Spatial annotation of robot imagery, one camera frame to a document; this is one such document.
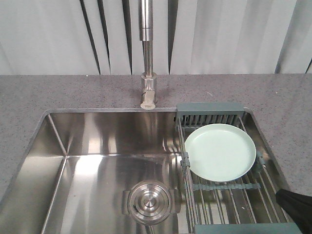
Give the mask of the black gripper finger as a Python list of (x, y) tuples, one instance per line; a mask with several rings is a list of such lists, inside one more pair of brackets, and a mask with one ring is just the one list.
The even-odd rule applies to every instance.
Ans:
[(292, 218), (303, 234), (312, 233), (312, 197), (285, 189), (275, 193), (276, 202)]

